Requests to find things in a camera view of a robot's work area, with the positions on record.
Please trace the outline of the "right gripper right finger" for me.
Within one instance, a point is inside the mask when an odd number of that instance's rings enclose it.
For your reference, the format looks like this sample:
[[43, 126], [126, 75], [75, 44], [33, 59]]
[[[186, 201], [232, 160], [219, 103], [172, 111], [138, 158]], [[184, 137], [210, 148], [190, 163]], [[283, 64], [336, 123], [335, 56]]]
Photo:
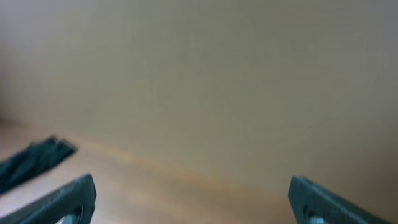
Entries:
[[305, 177], [292, 177], [288, 198], [298, 224], [391, 224]]

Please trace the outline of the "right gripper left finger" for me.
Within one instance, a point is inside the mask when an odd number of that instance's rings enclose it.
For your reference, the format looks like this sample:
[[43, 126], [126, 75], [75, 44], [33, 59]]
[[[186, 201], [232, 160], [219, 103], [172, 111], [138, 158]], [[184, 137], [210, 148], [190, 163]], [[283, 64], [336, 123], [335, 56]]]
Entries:
[[95, 212], [96, 188], [85, 174], [1, 218], [1, 224], [89, 224]]

